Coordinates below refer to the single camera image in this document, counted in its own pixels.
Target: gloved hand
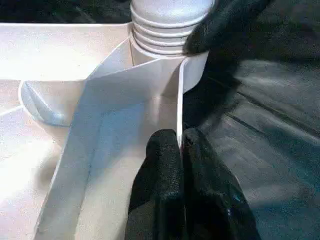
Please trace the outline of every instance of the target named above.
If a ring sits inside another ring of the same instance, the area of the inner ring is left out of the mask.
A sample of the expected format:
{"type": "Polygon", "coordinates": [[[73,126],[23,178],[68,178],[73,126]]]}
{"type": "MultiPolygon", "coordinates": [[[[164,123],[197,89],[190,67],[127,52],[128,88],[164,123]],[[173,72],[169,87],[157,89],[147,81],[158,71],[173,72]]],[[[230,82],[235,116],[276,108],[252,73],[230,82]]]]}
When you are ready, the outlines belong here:
{"type": "Polygon", "coordinates": [[[195,128],[154,133],[132,186],[126,240],[259,240],[237,179],[195,128]]]}
{"type": "Polygon", "coordinates": [[[189,55],[219,47],[241,34],[273,0],[217,0],[206,18],[188,37],[184,52],[189,55]]]}

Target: black fabric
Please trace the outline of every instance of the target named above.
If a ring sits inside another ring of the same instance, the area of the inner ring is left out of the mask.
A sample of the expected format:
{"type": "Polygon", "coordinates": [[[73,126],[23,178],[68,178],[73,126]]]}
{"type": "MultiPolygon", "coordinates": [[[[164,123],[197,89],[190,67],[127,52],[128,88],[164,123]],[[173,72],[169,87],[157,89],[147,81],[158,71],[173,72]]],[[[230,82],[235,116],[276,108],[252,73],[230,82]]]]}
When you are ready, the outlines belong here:
{"type": "Polygon", "coordinates": [[[173,130],[154,133],[134,179],[126,240],[181,240],[185,231],[182,165],[173,130]]]}
{"type": "Polygon", "coordinates": [[[184,51],[190,55],[220,47],[241,35],[273,0],[219,0],[188,36],[184,51]]]}
{"type": "Polygon", "coordinates": [[[276,0],[212,49],[183,99],[239,180],[262,239],[320,238],[320,4],[276,0]]]}

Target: white plastic surface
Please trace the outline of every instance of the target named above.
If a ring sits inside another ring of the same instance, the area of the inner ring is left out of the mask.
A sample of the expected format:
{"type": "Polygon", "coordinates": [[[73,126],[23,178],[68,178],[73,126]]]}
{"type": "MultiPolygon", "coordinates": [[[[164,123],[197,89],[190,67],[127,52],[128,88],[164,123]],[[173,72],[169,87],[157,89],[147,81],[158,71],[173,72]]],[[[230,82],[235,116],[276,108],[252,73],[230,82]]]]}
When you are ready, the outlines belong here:
{"type": "MultiPolygon", "coordinates": [[[[187,58],[171,77],[163,71],[167,59],[156,59],[86,83],[36,240],[123,239],[149,137],[171,128],[181,143],[185,68],[199,59],[187,58]]],[[[190,77],[201,77],[202,69],[190,77]]]]}
{"type": "Polygon", "coordinates": [[[0,239],[32,240],[61,148],[17,106],[0,114],[0,153],[0,239]]]}
{"type": "Polygon", "coordinates": [[[130,31],[130,23],[0,23],[0,80],[85,80],[130,31]]]}

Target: white cylinder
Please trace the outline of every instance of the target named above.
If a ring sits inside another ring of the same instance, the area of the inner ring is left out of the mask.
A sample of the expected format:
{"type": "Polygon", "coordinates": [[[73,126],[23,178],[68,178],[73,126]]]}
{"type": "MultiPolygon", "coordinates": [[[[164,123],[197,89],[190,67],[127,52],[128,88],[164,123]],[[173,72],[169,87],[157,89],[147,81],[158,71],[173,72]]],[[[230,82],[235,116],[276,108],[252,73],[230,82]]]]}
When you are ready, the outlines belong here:
{"type": "Polygon", "coordinates": [[[214,0],[132,0],[134,40],[151,53],[181,55],[187,37],[213,4],[214,0]]]}

